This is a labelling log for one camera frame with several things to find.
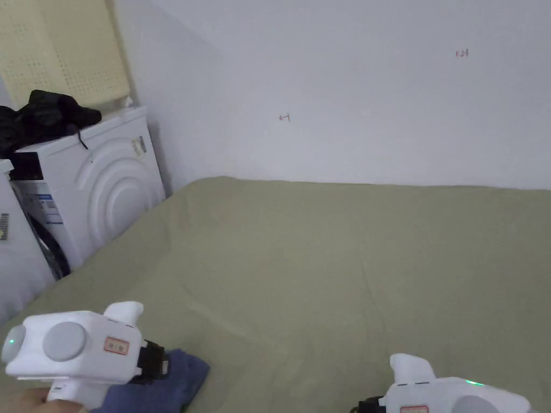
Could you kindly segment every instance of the hand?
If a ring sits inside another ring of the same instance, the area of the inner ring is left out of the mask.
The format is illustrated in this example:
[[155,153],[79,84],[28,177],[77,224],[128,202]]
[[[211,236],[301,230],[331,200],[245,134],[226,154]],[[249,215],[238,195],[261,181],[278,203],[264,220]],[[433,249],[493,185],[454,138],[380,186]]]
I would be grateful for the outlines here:
[[50,389],[29,389],[25,391],[11,409],[13,413],[79,413],[80,404],[66,400],[46,402]]

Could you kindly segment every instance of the gray circular button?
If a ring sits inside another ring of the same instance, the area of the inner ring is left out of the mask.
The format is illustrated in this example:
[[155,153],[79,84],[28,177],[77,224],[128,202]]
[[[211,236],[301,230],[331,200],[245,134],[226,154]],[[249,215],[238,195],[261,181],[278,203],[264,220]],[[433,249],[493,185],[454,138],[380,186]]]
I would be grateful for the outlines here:
[[67,361],[78,356],[86,344],[86,330],[75,322],[54,325],[44,337],[44,354],[54,361]]
[[15,357],[23,345],[23,340],[25,339],[25,327],[22,324],[16,325],[12,328],[6,340],[4,341],[4,346],[2,347],[2,361],[4,363],[9,363]]

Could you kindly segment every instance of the sticker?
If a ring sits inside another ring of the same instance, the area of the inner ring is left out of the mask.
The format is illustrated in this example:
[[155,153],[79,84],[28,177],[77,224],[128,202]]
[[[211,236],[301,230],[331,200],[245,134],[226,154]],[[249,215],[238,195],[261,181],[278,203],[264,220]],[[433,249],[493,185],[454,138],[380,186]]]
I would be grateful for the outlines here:
[[50,393],[56,393],[62,391],[66,386],[64,384],[56,384],[50,389]]
[[405,406],[400,408],[400,413],[429,413],[428,406]]
[[51,194],[34,194],[36,201],[42,215],[44,216],[44,221],[47,224],[62,224],[63,220],[61,219],[60,212],[57,210],[57,205],[53,201]]
[[138,138],[132,139],[132,147],[134,148],[134,153],[140,159],[143,154],[147,152],[147,148],[145,147],[145,142],[143,140],[143,136],[140,136]]
[[107,337],[105,339],[104,350],[109,353],[117,353],[122,356],[126,356],[128,354],[129,347],[130,343],[127,341],[114,339],[113,337]]
[[8,239],[9,214],[0,214],[0,241]]

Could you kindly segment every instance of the finger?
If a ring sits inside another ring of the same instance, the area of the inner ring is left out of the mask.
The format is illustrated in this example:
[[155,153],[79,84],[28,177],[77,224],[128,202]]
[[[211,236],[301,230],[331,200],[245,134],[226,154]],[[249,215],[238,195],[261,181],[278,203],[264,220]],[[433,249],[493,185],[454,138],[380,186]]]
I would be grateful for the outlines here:
[[78,413],[82,409],[82,405],[68,400],[52,400],[42,404],[37,413]]

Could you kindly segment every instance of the white washing machine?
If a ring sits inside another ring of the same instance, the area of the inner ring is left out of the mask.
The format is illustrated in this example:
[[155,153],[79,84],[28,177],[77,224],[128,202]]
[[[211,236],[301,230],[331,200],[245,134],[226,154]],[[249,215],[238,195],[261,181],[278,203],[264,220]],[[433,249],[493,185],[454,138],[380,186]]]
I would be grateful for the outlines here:
[[12,157],[24,208],[54,236],[71,269],[165,199],[144,107]]
[[19,313],[54,278],[0,160],[0,325]]

